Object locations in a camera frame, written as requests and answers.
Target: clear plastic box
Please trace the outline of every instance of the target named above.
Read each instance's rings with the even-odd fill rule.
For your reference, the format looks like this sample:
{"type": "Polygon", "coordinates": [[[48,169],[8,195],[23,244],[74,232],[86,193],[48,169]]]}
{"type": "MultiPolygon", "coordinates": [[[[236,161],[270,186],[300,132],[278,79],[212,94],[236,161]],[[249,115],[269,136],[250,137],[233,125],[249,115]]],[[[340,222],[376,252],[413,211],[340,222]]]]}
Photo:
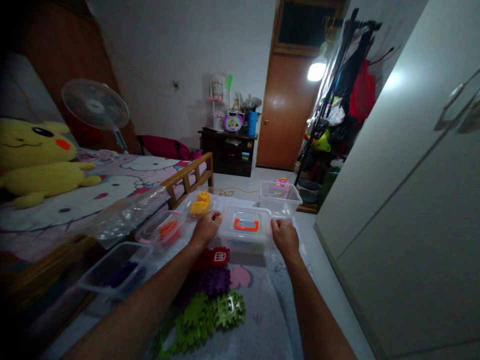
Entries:
{"type": "Polygon", "coordinates": [[[138,242],[122,242],[98,261],[78,280],[77,285],[92,292],[123,299],[146,282],[153,274],[153,249],[138,242]],[[118,286],[105,285],[127,262],[138,263],[118,286]]]}
{"type": "Polygon", "coordinates": [[[200,187],[195,191],[192,191],[190,195],[187,197],[185,201],[185,217],[188,222],[196,222],[198,219],[200,219],[204,214],[208,213],[211,210],[218,210],[218,205],[219,205],[219,196],[220,196],[220,190],[215,188],[215,187],[200,187]],[[207,191],[210,194],[210,204],[208,206],[208,209],[206,209],[203,213],[201,214],[191,214],[190,209],[192,208],[192,204],[196,202],[197,195],[200,193],[203,193],[204,191],[207,191]]]}
{"type": "Polygon", "coordinates": [[[185,233],[185,216],[174,210],[156,213],[135,233],[135,240],[151,245],[155,254],[167,250],[185,233]]]}
{"type": "Polygon", "coordinates": [[[302,203],[295,185],[274,181],[260,181],[260,207],[269,209],[276,219],[291,219],[302,203]]]}
{"type": "Polygon", "coordinates": [[[227,206],[218,229],[221,244],[230,252],[263,254],[272,240],[272,213],[260,207],[227,206]]]}

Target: blue container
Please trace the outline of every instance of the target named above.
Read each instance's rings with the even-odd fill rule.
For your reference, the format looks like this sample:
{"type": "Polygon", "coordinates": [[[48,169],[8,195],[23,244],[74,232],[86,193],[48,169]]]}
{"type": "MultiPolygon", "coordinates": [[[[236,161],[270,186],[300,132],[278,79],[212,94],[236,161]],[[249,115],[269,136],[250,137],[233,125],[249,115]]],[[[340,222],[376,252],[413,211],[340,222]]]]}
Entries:
{"type": "Polygon", "coordinates": [[[246,130],[246,134],[254,138],[255,137],[255,130],[257,129],[257,119],[259,118],[258,112],[249,112],[248,113],[248,127],[246,130]]]}

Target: hello kitty bedsheet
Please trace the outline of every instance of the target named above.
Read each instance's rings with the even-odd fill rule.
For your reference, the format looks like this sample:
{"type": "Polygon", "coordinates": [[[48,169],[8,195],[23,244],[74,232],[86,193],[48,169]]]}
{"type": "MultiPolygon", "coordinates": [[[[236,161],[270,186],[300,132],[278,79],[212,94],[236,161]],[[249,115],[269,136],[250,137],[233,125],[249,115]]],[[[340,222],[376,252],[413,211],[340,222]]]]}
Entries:
{"type": "MultiPolygon", "coordinates": [[[[96,169],[85,173],[99,175],[102,182],[47,198],[43,204],[27,209],[14,209],[8,202],[0,205],[3,258],[28,263],[43,258],[68,239],[67,232],[85,225],[101,210],[120,199],[147,192],[190,163],[87,149],[80,149],[76,160],[96,164],[96,169]]],[[[200,173],[206,167],[202,163],[200,173]]],[[[196,181],[195,172],[189,174],[189,181],[191,185],[196,181]]],[[[173,190],[177,198],[184,193],[181,181],[173,190]]]]}

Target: hand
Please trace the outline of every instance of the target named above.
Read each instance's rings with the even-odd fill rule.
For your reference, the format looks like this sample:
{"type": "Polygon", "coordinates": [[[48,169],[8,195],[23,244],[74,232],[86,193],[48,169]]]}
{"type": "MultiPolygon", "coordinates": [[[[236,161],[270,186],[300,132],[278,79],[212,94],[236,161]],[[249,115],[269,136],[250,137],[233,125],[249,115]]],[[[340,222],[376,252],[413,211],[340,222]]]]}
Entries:
{"type": "Polygon", "coordinates": [[[217,235],[221,223],[222,213],[220,211],[207,212],[197,221],[190,244],[199,245],[203,250],[217,235]]]}
{"type": "Polygon", "coordinates": [[[284,260],[300,255],[299,236],[294,224],[290,219],[272,219],[271,233],[273,242],[280,251],[284,260]]]}

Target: wooden bed railing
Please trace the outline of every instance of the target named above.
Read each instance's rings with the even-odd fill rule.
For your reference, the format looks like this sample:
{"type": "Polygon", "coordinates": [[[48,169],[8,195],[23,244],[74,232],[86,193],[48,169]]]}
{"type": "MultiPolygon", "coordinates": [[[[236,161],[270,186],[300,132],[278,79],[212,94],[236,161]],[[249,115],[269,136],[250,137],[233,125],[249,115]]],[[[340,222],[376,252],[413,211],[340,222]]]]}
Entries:
{"type": "MultiPolygon", "coordinates": [[[[192,163],[175,175],[162,182],[161,186],[165,186],[170,195],[169,208],[175,209],[190,192],[203,185],[206,181],[208,181],[209,186],[214,185],[214,168],[211,152],[192,161],[192,163]],[[206,163],[206,170],[200,174],[199,167],[202,163],[206,163]],[[193,171],[195,172],[195,183],[190,185],[189,173],[193,171]],[[174,186],[179,181],[183,181],[185,191],[184,194],[176,199],[174,186]]],[[[5,286],[4,295],[7,302],[16,311],[27,309],[50,288],[70,265],[78,261],[81,256],[94,247],[100,248],[94,237],[77,235],[22,272],[9,272],[7,276],[4,276],[4,281],[2,281],[5,286]]]]}
{"type": "Polygon", "coordinates": [[[166,187],[168,194],[170,195],[169,205],[170,209],[175,209],[185,198],[194,191],[199,186],[205,184],[208,180],[208,186],[214,186],[214,159],[211,152],[207,152],[198,160],[188,164],[181,171],[177,172],[175,175],[170,176],[167,180],[161,183],[162,186],[166,187]],[[206,163],[206,170],[203,174],[200,174],[200,165],[197,164],[197,161],[202,164],[206,163]],[[190,185],[189,174],[195,170],[195,182],[190,185]],[[182,181],[185,191],[182,196],[178,199],[175,199],[174,186],[178,184],[179,181],[182,181]]]}

